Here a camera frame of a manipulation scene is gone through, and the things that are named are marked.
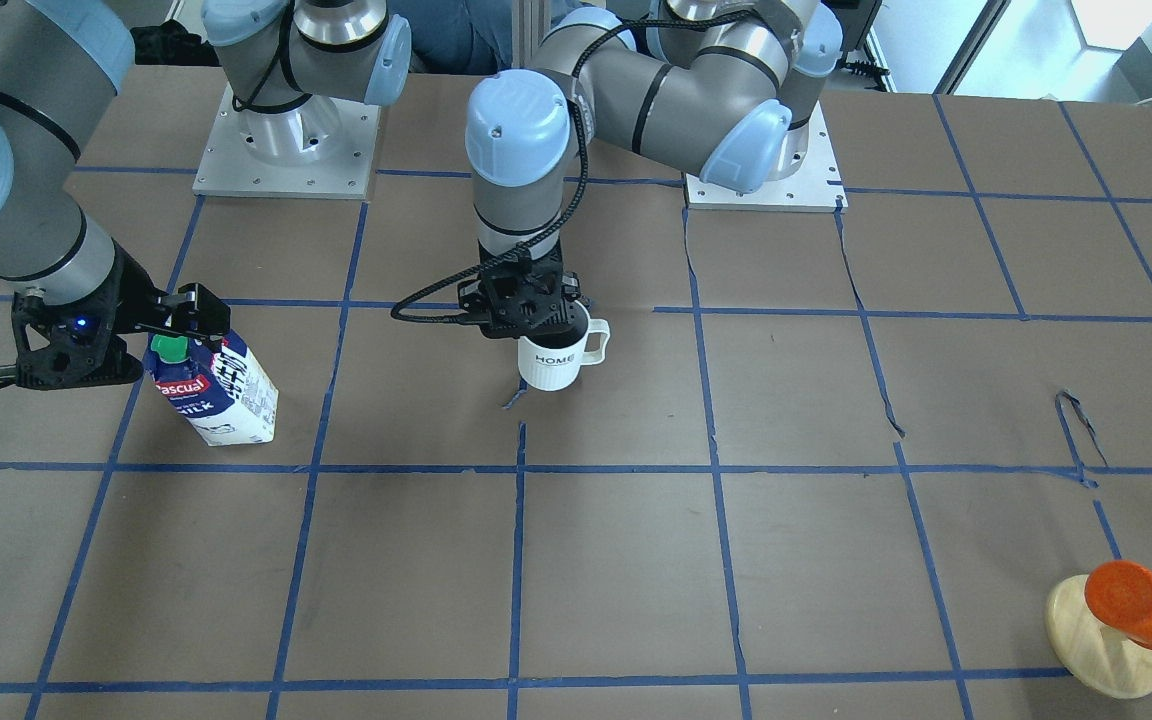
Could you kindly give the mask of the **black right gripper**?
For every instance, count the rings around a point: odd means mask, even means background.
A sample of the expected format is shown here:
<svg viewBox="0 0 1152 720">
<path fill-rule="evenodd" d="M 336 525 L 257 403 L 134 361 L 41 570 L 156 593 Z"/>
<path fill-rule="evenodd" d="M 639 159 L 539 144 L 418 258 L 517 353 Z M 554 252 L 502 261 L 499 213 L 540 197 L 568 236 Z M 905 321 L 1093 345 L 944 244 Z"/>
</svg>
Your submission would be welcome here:
<svg viewBox="0 0 1152 720">
<path fill-rule="evenodd" d="M 115 251 L 109 276 L 83 300 L 47 305 L 40 291 L 15 293 L 15 384 L 47 391 L 136 382 L 145 369 L 122 336 L 159 328 L 164 320 L 169 336 L 221 346 L 230 332 L 230 306 L 200 283 L 166 296 L 124 250 Z"/>
</svg>

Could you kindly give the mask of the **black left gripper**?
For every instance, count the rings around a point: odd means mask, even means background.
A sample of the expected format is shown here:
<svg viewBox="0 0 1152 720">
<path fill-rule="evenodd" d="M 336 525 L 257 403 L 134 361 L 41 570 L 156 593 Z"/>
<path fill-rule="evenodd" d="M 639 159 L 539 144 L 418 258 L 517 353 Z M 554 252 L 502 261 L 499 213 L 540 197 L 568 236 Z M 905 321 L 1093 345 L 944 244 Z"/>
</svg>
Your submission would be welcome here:
<svg viewBox="0 0 1152 720">
<path fill-rule="evenodd" d="M 566 272 L 562 247 L 483 270 L 457 285 L 458 304 L 488 340 L 575 341 L 588 328 L 579 278 Z"/>
</svg>

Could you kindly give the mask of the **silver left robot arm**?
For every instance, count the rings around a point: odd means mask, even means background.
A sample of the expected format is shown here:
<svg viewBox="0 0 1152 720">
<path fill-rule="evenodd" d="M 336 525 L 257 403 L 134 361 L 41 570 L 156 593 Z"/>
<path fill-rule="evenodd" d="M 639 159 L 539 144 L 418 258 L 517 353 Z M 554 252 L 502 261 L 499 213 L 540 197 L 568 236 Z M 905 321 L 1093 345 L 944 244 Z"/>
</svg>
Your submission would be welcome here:
<svg viewBox="0 0 1152 720">
<path fill-rule="evenodd" d="M 579 279 L 561 227 L 584 188 L 568 165 L 602 141 L 748 195 L 799 173 L 844 28 L 819 1 L 655 1 L 644 20 L 573 10 L 524 69 L 468 100 L 480 262 L 452 275 L 460 313 L 486 338 L 540 338 L 576 325 Z"/>
</svg>

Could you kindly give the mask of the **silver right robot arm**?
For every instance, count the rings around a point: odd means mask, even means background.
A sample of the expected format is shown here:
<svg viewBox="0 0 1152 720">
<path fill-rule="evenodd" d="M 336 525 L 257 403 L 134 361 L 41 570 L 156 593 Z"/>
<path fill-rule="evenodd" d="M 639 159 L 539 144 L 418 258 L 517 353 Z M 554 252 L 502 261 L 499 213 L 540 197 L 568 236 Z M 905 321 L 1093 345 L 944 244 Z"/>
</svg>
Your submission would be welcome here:
<svg viewBox="0 0 1152 720">
<path fill-rule="evenodd" d="M 200 20 L 270 164 L 319 158 L 338 135 L 332 101 L 392 105 L 410 71 L 410 23 L 384 1 L 206 1 Z M 160 290 L 65 191 L 132 61 L 132 32 L 101 1 L 0 1 L 0 281 L 15 342 L 0 388 L 128 384 L 142 373 L 128 334 L 217 353 L 230 333 L 214 293 Z"/>
</svg>

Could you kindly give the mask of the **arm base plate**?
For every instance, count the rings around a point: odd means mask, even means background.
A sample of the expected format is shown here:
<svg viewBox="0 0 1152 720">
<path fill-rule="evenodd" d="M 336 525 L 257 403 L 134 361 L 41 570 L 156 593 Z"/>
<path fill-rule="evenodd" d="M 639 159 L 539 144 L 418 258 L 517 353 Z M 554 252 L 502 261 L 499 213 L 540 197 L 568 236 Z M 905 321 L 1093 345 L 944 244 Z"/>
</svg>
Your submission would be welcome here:
<svg viewBox="0 0 1152 720">
<path fill-rule="evenodd" d="M 819 103 L 799 127 L 791 127 L 791 111 L 774 100 L 755 106 L 719 141 L 700 176 L 684 179 L 692 209 L 823 213 L 847 209 Z"/>
<path fill-rule="evenodd" d="M 252 199 L 367 200 L 381 108 L 314 96 L 301 108 L 233 108 L 225 90 L 192 190 Z"/>
</svg>

